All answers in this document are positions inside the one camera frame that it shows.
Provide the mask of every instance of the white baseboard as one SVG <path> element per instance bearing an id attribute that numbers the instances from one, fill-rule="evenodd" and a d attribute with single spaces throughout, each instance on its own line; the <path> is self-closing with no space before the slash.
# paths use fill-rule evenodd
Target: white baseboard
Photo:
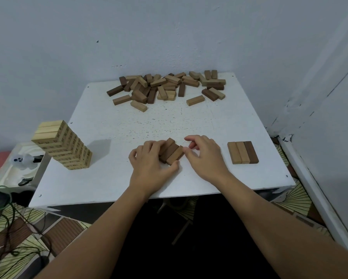
<path id="1" fill-rule="evenodd" d="M 279 142 L 334 240 L 348 250 L 348 231 L 336 211 L 325 197 L 320 186 L 304 164 L 302 158 L 293 148 L 292 143 L 284 142 L 280 138 Z"/>

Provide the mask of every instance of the person's left hand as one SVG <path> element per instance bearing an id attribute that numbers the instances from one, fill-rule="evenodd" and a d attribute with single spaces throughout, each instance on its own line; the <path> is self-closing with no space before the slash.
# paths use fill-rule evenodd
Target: person's left hand
<path id="1" fill-rule="evenodd" d="M 147 199 L 179 169 L 179 161 L 175 161 L 166 169 L 160 167 L 158 152 L 164 143 L 165 140 L 146 141 L 143 146 L 138 146 L 129 155 L 134 169 L 129 187 L 142 191 Z"/>

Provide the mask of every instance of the hand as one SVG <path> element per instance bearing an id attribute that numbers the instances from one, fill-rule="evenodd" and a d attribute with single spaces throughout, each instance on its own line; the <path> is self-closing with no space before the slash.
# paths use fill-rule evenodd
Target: hand
<path id="1" fill-rule="evenodd" d="M 179 161 L 175 161 L 166 169 L 160 167 L 158 152 L 164 143 L 165 140 L 146 141 L 143 146 L 138 146 L 129 155 L 134 169 L 129 187 L 143 191 L 147 199 L 179 169 Z"/>
<path id="2" fill-rule="evenodd" d="M 189 135 L 184 139 L 191 143 L 183 148 L 183 152 L 201 178 L 216 186 L 222 176 L 232 175 L 224 162 L 220 147 L 213 139 L 204 135 Z M 200 156 L 191 149 L 200 150 Z"/>

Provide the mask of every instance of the pile of wooden blocks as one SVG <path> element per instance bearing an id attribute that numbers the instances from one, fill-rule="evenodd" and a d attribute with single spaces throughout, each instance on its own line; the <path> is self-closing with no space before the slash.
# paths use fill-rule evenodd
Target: pile of wooden blocks
<path id="1" fill-rule="evenodd" d="M 65 121 L 42 122 L 31 140 L 69 170 L 86 169 L 90 165 L 93 153 Z"/>
<path id="2" fill-rule="evenodd" d="M 161 146 L 158 159 L 162 163 L 172 165 L 173 162 L 179 160 L 183 154 L 183 147 L 178 146 L 173 139 L 169 138 L 166 140 L 165 144 Z"/>
<path id="3" fill-rule="evenodd" d="M 202 86 L 206 88 L 202 90 L 202 94 L 211 99 L 212 101 L 219 99 L 224 99 L 225 94 L 219 90 L 224 90 L 224 85 L 226 84 L 225 79 L 218 79 L 217 70 L 205 70 L 203 76 L 201 73 L 196 73 L 194 71 L 189 72 L 189 76 L 185 72 L 179 74 L 170 73 L 163 78 L 161 75 L 156 74 L 152 76 L 151 74 L 146 74 L 143 77 L 141 75 L 130 75 L 120 77 L 120 86 L 107 91 L 108 96 L 116 95 L 121 91 L 130 92 L 132 90 L 132 95 L 125 95 L 116 99 L 113 99 L 114 105 L 122 104 L 128 101 L 131 106 L 137 108 L 138 110 L 145 112 L 147 106 L 145 104 L 153 104 L 156 98 L 156 92 L 158 91 L 158 100 L 169 100 L 174 101 L 177 95 L 176 88 L 179 87 L 178 96 L 184 97 L 186 91 L 186 85 L 198 87 L 201 83 Z M 195 98 L 187 100 L 187 104 L 192 106 L 194 104 L 203 102 L 205 98 L 200 95 Z"/>
<path id="4" fill-rule="evenodd" d="M 228 142 L 232 164 L 255 164 L 259 162 L 251 141 Z"/>

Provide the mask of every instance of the white table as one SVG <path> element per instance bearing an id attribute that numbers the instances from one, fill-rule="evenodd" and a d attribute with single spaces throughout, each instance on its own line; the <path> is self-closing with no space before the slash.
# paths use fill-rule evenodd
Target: white table
<path id="1" fill-rule="evenodd" d="M 226 98 L 188 106 L 186 100 L 199 96 L 198 88 L 186 86 L 185 97 L 175 101 L 155 100 L 140 112 L 130 102 L 114 106 L 106 91 L 119 81 L 90 83 L 85 88 L 69 121 L 71 129 L 93 152 L 90 168 L 68 170 L 51 160 L 32 198 L 30 207 L 115 201 L 129 184 L 133 171 L 128 155 L 146 140 L 174 139 L 187 146 L 190 134 L 207 135 L 222 149 L 226 164 L 251 189 L 290 187 L 294 181 L 244 90 L 232 72 L 219 73 L 227 81 Z M 233 165 L 228 152 L 230 141 L 252 141 L 258 164 Z M 193 171 L 183 156 L 181 169 L 153 197 L 178 197 L 218 193 Z"/>

